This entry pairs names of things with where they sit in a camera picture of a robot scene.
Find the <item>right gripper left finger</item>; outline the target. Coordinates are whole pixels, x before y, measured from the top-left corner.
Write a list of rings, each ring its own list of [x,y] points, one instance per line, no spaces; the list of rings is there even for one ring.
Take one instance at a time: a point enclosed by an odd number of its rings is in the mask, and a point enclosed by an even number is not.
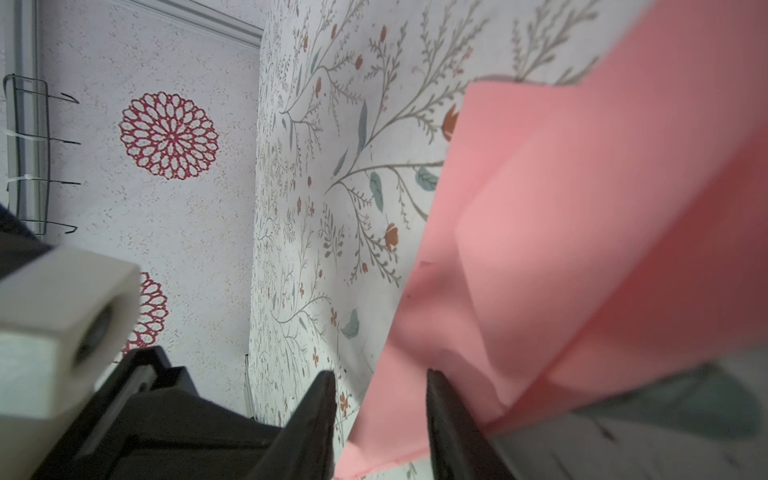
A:
[[[329,479],[334,469],[336,378],[324,370],[283,427],[260,424],[247,479]]]

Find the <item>pink square paper sheet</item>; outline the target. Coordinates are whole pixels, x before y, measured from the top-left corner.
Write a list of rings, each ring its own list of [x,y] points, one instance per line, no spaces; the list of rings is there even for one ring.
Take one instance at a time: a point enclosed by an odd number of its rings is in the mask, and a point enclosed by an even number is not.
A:
[[[430,369],[517,427],[766,339],[767,5],[658,1],[577,86],[469,86],[335,475],[427,452]]]

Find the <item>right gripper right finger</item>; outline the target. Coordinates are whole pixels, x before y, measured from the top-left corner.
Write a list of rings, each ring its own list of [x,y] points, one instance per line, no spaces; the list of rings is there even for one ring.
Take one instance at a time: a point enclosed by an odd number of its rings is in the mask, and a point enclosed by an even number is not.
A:
[[[515,479],[439,370],[427,371],[426,411],[435,479]]]

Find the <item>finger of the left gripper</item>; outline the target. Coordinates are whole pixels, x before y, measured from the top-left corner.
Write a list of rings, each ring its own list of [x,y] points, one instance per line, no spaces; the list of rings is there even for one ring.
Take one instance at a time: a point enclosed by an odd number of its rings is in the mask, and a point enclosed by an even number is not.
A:
[[[130,351],[35,479],[244,479],[280,428],[202,398],[160,347]]]

